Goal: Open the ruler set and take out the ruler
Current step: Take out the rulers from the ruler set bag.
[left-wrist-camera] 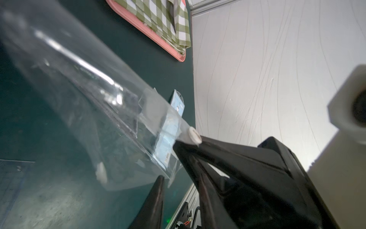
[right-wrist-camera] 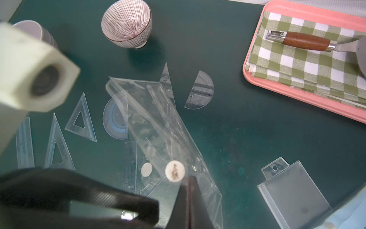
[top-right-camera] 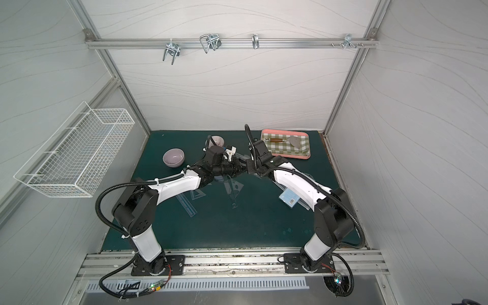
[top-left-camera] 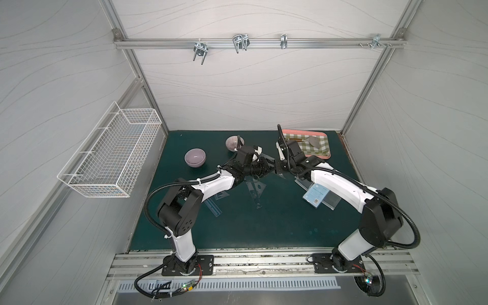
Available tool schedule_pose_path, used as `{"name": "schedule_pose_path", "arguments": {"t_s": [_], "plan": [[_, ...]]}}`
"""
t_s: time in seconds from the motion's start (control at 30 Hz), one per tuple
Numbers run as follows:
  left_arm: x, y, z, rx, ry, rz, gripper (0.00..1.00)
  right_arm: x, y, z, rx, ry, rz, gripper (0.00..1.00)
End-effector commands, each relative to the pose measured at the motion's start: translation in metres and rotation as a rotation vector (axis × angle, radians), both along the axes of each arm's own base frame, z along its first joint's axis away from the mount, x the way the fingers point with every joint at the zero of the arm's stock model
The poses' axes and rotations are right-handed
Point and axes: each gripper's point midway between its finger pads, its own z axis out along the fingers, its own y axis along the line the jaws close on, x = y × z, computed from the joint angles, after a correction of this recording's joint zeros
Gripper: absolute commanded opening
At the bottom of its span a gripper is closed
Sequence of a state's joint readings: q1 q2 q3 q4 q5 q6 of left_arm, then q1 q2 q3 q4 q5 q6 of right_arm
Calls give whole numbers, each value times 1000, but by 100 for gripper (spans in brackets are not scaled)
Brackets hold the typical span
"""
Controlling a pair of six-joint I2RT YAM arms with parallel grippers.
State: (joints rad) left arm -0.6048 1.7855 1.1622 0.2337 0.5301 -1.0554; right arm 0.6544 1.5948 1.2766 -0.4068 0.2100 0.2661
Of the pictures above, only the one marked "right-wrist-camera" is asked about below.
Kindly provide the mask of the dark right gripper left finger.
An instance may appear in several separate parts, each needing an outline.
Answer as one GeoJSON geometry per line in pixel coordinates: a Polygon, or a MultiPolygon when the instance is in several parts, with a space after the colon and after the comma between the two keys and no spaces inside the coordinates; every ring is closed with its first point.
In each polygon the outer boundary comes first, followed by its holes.
{"type": "Polygon", "coordinates": [[[189,178],[185,177],[178,190],[177,198],[166,229],[188,229],[190,223],[189,178]]]}

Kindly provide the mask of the blue clear protractor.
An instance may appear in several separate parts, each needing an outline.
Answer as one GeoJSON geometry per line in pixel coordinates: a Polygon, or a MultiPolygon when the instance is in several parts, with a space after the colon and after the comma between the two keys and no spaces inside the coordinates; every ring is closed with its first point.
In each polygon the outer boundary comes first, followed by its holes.
{"type": "Polygon", "coordinates": [[[128,138],[128,125],[120,108],[123,108],[124,113],[127,113],[128,104],[126,92],[119,92],[108,101],[103,112],[103,125],[106,132],[112,138],[125,140],[128,138]]]}

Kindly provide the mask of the blue printed ruler set card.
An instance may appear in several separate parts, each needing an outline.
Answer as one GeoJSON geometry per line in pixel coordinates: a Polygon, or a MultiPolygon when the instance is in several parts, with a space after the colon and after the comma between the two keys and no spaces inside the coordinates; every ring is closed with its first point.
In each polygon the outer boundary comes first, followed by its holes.
{"type": "Polygon", "coordinates": [[[366,184],[315,229],[365,229],[366,184]]]}

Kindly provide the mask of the large clear triangle ruler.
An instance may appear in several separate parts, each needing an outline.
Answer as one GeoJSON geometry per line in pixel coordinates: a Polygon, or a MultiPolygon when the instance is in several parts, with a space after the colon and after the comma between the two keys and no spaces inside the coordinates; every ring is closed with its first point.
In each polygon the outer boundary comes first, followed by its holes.
{"type": "Polygon", "coordinates": [[[63,136],[62,130],[60,128],[59,122],[57,120],[56,114],[53,113],[50,135],[48,140],[48,146],[46,151],[44,167],[46,169],[68,169],[76,170],[74,162],[72,160],[70,151],[66,144],[65,138],[63,136]],[[59,151],[62,162],[54,163],[53,159],[56,150],[59,151]]]}

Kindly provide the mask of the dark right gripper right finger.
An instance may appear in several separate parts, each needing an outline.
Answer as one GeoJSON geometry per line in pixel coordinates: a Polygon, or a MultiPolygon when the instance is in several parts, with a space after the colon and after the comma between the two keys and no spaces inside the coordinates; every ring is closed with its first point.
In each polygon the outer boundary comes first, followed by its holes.
{"type": "Polygon", "coordinates": [[[189,177],[189,228],[214,229],[196,177],[189,177]]]}

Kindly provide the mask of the clear blue straight ruler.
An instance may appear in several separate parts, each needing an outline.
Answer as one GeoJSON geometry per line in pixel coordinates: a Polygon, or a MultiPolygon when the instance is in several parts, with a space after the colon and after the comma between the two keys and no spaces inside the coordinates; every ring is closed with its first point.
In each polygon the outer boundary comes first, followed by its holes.
{"type": "Polygon", "coordinates": [[[16,132],[18,169],[34,168],[34,153],[30,118],[26,117],[16,132]]]}

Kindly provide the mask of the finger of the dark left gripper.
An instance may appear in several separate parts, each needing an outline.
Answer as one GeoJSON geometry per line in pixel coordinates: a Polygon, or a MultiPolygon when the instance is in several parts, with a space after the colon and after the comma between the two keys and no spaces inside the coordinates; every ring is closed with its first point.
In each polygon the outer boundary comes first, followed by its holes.
{"type": "Polygon", "coordinates": [[[2,229],[153,229],[154,227],[122,219],[70,217],[63,213],[1,208],[2,229]]]}
{"type": "Polygon", "coordinates": [[[136,212],[138,216],[131,220],[134,222],[155,225],[159,221],[157,200],[110,187],[67,169],[19,169],[1,175],[1,208],[58,212],[71,217],[71,201],[136,212]]]}

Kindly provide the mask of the clear ruler set pouch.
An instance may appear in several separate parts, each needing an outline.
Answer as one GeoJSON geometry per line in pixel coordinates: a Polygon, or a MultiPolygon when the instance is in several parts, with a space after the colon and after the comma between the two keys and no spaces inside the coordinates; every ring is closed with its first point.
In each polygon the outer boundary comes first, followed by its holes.
{"type": "Polygon", "coordinates": [[[298,160],[282,157],[261,169],[265,182],[257,187],[282,229],[311,229],[332,207],[298,160]]]}

